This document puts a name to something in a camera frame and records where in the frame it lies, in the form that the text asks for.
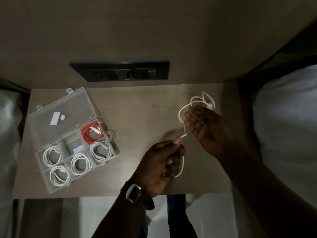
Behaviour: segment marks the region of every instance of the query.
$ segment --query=box lid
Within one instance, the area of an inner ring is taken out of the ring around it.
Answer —
[[[97,118],[85,88],[67,89],[67,96],[28,116],[34,148],[40,149]]]

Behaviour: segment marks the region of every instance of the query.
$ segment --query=wooden tabletop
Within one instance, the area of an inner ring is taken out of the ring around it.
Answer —
[[[207,92],[215,101],[215,112],[225,116],[240,139],[243,122],[236,83],[143,86],[124,88],[88,88],[100,118],[115,132],[119,155],[104,166],[75,180],[53,194],[47,192],[34,156],[30,129],[26,123],[14,198],[55,198],[115,196],[135,171],[142,156],[154,143],[183,134],[178,111],[192,96]],[[64,89],[35,89],[31,92],[28,114],[38,104],[48,105],[65,96]],[[167,194],[231,192],[231,183],[219,162],[207,154],[191,134],[182,140],[186,150],[184,171],[172,179]]]

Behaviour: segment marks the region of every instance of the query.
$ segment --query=fingernail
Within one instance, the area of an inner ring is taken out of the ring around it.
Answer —
[[[180,138],[176,138],[173,141],[174,144],[180,144],[180,142],[181,142]]]

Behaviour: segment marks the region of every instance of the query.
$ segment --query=white cable bundle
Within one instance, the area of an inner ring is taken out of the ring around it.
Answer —
[[[102,156],[97,153],[97,148],[99,145],[101,145],[104,149],[108,150],[107,156]],[[90,146],[89,152],[98,163],[106,162],[113,157],[112,149],[110,148],[109,143],[107,141],[93,143]]]
[[[78,160],[85,160],[86,161],[86,168],[84,171],[81,171],[79,169],[76,168],[76,162]],[[78,153],[76,154],[72,161],[70,162],[70,170],[72,171],[72,173],[76,176],[80,176],[82,174],[84,174],[85,172],[87,172],[88,170],[90,170],[92,168],[89,159],[87,158],[87,156],[85,156],[83,153]]]
[[[210,99],[210,102],[211,102],[211,103],[208,103],[208,102],[205,100],[204,95],[206,95],[206,96]],[[193,96],[193,97],[190,99],[189,104],[187,104],[187,105],[185,105],[184,107],[182,107],[182,108],[180,109],[180,111],[178,112],[178,119],[180,120],[180,122],[181,122],[182,124],[184,124],[184,121],[185,121],[185,120],[182,120],[182,119],[181,119],[181,117],[180,117],[180,112],[181,112],[184,108],[186,108],[186,107],[188,107],[188,106],[193,106],[193,103],[196,103],[196,102],[206,104],[206,105],[207,105],[207,108],[210,109],[210,110],[214,110],[215,107],[216,107],[215,101],[212,99],[212,97],[209,96],[206,92],[203,91],[203,96],[202,96],[202,97]],[[184,138],[186,135],[187,135],[187,133],[186,133],[186,127],[185,127],[185,125],[184,125],[184,135],[180,136],[180,138],[182,139],[182,138]],[[181,170],[180,170],[180,173],[179,173],[177,176],[174,176],[174,178],[180,176],[181,173],[183,172],[183,169],[184,169],[184,156],[182,156],[182,160],[183,160],[183,162],[182,162],[182,168],[181,168]]]
[[[47,167],[53,167],[55,166],[56,164],[58,164],[60,161],[61,161],[61,151],[59,151],[59,148],[57,146],[51,146],[51,147],[48,147],[44,153],[43,153],[43,156],[42,156],[42,160],[43,160],[43,163],[47,166]],[[53,163],[51,160],[50,160],[50,154],[52,151],[55,151],[56,153],[58,153],[60,156],[58,158],[58,161],[56,163]]]
[[[58,174],[56,173],[57,170],[59,170],[63,173],[66,173],[67,178],[64,180],[60,176],[58,176]],[[50,171],[50,180],[51,180],[52,184],[54,186],[57,186],[57,187],[61,187],[61,186],[65,185],[66,183],[68,183],[70,181],[70,178],[69,178],[69,174],[66,170],[65,165],[58,165],[58,166],[53,167]]]

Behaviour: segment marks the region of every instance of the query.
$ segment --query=wristwatch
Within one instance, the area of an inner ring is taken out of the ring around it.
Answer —
[[[155,207],[151,196],[132,181],[127,181],[120,192],[125,195],[128,201],[146,210],[153,210]]]

